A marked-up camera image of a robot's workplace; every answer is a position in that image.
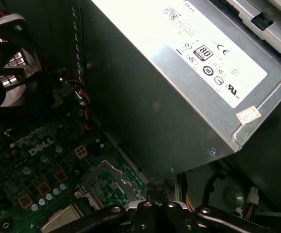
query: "barcode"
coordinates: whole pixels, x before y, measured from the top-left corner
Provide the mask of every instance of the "barcode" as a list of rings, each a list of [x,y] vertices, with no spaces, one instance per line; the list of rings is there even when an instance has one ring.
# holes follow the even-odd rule
[[[170,18],[170,20],[175,20],[181,16],[173,7],[169,7],[164,10],[164,13]]]

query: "small sticker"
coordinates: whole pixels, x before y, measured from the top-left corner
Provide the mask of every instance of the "small sticker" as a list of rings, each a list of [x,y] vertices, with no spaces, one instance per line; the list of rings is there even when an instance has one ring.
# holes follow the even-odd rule
[[[260,118],[262,115],[258,111],[255,106],[252,106],[248,109],[243,110],[240,113],[237,113],[236,116],[240,120],[241,124],[245,125],[250,123],[253,120],[256,120],[257,118]]]

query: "green circuit board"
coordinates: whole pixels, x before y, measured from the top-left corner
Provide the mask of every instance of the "green circuit board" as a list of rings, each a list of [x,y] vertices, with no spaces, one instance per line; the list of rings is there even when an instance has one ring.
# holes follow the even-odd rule
[[[143,199],[144,183],[102,130],[84,128],[80,106],[46,115],[23,122],[0,153],[0,232],[47,232],[42,226],[71,204],[80,215],[90,214],[89,201],[75,195],[82,184],[101,206]]]

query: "white connector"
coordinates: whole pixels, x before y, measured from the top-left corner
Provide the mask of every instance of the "white connector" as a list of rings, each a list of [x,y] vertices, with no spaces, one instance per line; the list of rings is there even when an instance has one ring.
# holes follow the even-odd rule
[[[76,155],[78,156],[79,159],[83,159],[84,157],[86,157],[88,155],[87,150],[82,145],[77,147],[74,150],[74,152],[76,153]]]
[[[258,205],[259,202],[259,196],[258,196],[258,188],[251,186],[249,188],[249,193],[247,195],[247,203],[253,203],[255,205]]]

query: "dell logo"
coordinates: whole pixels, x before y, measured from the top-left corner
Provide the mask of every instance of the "dell logo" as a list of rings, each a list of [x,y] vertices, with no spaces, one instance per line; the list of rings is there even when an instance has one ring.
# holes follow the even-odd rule
[[[52,145],[54,143],[54,141],[52,141],[51,139],[47,139],[45,141],[43,141],[41,144],[39,144],[38,146],[36,146],[35,148],[32,148],[28,151],[28,153],[31,156],[36,155],[39,151],[42,151],[44,148],[49,147],[50,145]]]

